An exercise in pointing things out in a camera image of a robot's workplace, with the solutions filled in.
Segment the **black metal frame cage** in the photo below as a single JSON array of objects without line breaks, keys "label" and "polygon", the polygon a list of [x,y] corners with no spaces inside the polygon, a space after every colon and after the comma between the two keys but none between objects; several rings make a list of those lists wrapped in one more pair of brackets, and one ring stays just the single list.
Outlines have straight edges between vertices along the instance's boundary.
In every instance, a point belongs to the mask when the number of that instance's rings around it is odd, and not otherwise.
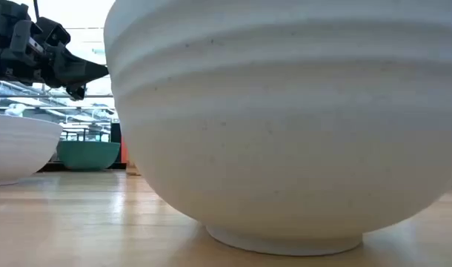
[{"label": "black metal frame cage", "polygon": [[64,128],[60,140],[77,142],[109,142],[110,134],[107,130],[90,128]]}]

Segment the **black upright panel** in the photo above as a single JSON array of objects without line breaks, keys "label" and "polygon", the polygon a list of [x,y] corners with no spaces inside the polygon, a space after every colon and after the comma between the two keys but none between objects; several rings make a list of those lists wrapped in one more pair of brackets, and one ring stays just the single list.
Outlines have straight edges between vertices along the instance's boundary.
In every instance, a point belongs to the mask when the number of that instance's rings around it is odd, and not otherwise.
[{"label": "black upright panel", "polygon": [[115,164],[122,162],[122,133],[120,124],[118,122],[112,122],[110,124],[110,141],[112,143],[118,143],[119,149],[114,161]]}]

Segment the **white ribbed bowl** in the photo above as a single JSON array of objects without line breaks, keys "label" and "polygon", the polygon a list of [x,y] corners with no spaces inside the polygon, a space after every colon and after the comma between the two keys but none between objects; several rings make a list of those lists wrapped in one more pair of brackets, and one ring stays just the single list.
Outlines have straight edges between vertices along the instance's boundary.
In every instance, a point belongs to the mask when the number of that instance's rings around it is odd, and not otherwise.
[{"label": "white ribbed bowl", "polygon": [[452,187],[452,0],[115,0],[104,46],[136,167],[224,244],[335,254]]},{"label": "white ribbed bowl", "polygon": [[12,185],[43,168],[63,127],[54,122],[0,114],[0,185]]}]

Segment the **teal green bowl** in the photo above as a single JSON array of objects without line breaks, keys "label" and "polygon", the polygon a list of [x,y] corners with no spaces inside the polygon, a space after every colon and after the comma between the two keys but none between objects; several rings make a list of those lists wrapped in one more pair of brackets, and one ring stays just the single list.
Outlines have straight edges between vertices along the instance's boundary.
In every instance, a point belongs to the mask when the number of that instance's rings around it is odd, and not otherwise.
[{"label": "teal green bowl", "polygon": [[56,148],[60,162],[72,171],[101,171],[117,159],[117,142],[60,141]]}]

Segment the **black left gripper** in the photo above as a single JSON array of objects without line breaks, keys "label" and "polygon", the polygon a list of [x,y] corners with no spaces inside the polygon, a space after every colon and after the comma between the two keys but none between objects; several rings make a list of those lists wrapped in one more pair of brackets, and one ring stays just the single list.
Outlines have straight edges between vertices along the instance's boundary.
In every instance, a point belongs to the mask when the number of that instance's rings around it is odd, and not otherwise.
[{"label": "black left gripper", "polygon": [[49,47],[56,45],[55,29],[56,22],[46,17],[33,21],[27,5],[0,0],[0,80],[25,85],[55,85],[57,80],[73,101],[83,100],[86,84],[106,76],[108,69],[69,50],[54,59]]}]

